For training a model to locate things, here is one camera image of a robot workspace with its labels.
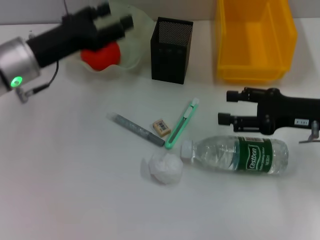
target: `eraser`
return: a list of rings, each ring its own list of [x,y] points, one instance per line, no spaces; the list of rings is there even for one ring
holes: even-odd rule
[[[153,128],[155,129],[155,131],[159,134],[159,136],[161,138],[163,138],[165,135],[168,135],[169,133],[171,133],[171,129],[168,128],[167,124],[165,124],[165,122],[162,119],[155,121],[153,123]]]

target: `black knob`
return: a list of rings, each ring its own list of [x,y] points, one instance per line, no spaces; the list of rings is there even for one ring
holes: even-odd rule
[[[228,113],[218,113],[218,124],[230,126],[231,124],[231,114]]]
[[[240,95],[241,94],[239,94],[238,91],[227,91],[226,92],[226,101],[237,103],[240,99]]]
[[[99,17],[107,16],[107,15],[109,15],[110,13],[111,13],[111,12],[110,12],[109,3],[103,3],[103,4],[99,5],[99,6],[96,8],[96,14],[97,14]]]
[[[120,23],[125,31],[134,27],[134,21],[131,15],[122,17]]]

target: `black mesh pencil holder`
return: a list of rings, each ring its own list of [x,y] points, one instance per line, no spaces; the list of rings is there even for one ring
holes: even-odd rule
[[[151,38],[152,79],[184,84],[193,24],[192,21],[158,17]]]

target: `red sponge ball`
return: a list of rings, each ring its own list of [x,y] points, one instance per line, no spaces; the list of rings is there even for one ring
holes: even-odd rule
[[[109,43],[98,51],[87,49],[81,51],[81,59],[96,71],[102,71],[110,65],[118,64],[120,58],[120,48],[116,42]]]

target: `green bottle label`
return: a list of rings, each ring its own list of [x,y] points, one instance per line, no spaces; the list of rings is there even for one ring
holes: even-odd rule
[[[273,149],[270,139],[238,137],[240,159],[238,171],[268,173],[272,166]]]

